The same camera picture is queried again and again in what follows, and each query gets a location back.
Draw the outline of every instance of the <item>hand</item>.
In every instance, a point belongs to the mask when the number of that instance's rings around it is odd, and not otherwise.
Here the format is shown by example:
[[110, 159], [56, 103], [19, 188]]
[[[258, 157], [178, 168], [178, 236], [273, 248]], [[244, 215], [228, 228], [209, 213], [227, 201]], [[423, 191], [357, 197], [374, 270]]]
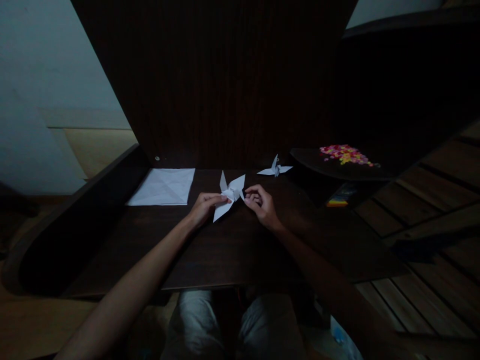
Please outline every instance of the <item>hand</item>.
[[224, 202], [231, 203], [232, 201], [228, 197], [219, 193], [201, 192], [187, 217], [190, 219], [193, 227], [198, 229], [208, 219], [210, 209], [215, 204]]
[[261, 185], [250, 186], [245, 192], [245, 204], [255, 212], [264, 227], [271, 231], [282, 227], [275, 212], [274, 200]]

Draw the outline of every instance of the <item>wooden desk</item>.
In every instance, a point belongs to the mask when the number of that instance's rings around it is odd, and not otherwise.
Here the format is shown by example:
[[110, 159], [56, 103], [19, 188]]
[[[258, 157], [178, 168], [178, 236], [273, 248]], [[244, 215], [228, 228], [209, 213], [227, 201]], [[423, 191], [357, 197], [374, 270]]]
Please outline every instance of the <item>wooden desk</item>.
[[[187, 206], [126, 207], [115, 230], [92, 262], [64, 293], [105, 294], [185, 215], [198, 194], [219, 191], [221, 170], [197, 170]], [[404, 273], [401, 263], [347, 209], [317, 211], [286, 176], [226, 170], [228, 181], [246, 174], [245, 188], [261, 184], [275, 201], [280, 219], [332, 261], [352, 282]], [[241, 284], [301, 282], [293, 259], [241, 200], [217, 222], [208, 221], [188, 242], [163, 290]]]
[[[149, 167], [133, 146], [59, 205], [11, 251], [2, 269], [5, 287], [18, 295], [98, 298], [188, 214], [200, 192], [220, 189], [221, 170], [198, 169], [187, 206], [125, 206]], [[246, 174], [245, 187], [262, 184], [285, 225], [351, 282], [406, 273], [348, 209], [318, 210], [287, 176], [255, 173], [225, 171], [227, 181]], [[193, 234], [161, 289], [303, 281], [290, 255], [239, 200]]]

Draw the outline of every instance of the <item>shelf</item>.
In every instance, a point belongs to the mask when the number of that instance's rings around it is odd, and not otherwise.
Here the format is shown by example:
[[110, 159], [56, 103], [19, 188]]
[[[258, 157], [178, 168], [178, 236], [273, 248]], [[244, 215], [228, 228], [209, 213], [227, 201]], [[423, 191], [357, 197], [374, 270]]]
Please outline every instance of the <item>shelf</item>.
[[394, 178], [393, 175], [376, 166], [370, 167], [353, 162], [340, 165], [339, 160], [330, 159], [320, 149], [293, 148], [290, 154], [307, 168], [336, 179], [347, 181], [390, 181]]

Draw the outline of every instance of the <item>pants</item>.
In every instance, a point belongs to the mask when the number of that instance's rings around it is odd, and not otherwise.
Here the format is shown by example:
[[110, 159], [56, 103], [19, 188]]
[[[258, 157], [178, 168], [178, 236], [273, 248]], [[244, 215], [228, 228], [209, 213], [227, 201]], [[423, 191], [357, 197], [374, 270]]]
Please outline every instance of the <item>pants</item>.
[[[182, 292], [173, 311], [160, 360], [225, 359], [219, 325], [212, 310], [212, 292]], [[266, 294], [243, 314], [236, 358], [306, 359], [290, 297]]]

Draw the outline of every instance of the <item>folded paper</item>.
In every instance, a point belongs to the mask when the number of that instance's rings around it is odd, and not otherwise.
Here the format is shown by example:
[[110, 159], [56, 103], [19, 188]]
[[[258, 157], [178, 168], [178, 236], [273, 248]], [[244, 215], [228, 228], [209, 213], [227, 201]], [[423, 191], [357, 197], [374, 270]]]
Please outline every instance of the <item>folded paper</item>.
[[194, 174], [194, 168], [151, 169], [126, 205], [187, 205]]
[[221, 194], [229, 198], [231, 200], [231, 203], [223, 202], [221, 204], [215, 205], [215, 214], [213, 215], [213, 222], [217, 221], [223, 214], [225, 214], [228, 210], [230, 210], [234, 202], [236, 202], [239, 198], [245, 201], [244, 193], [243, 193], [244, 185], [245, 185], [245, 175], [242, 175], [240, 177], [237, 177], [227, 186], [227, 181], [225, 180], [225, 174], [223, 171], [221, 172], [221, 178], [220, 178]]
[[271, 168], [259, 171], [259, 172], [257, 172], [257, 174], [260, 174], [260, 175], [275, 175], [275, 177], [277, 177], [278, 175], [280, 175], [282, 173], [286, 173], [288, 170], [293, 168], [293, 166], [281, 166], [280, 164], [277, 165], [278, 161], [279, 161], [279, 155], [277, 154], [275, 156], [275, 159], [273, 160], [273, 163], [271, 164]]

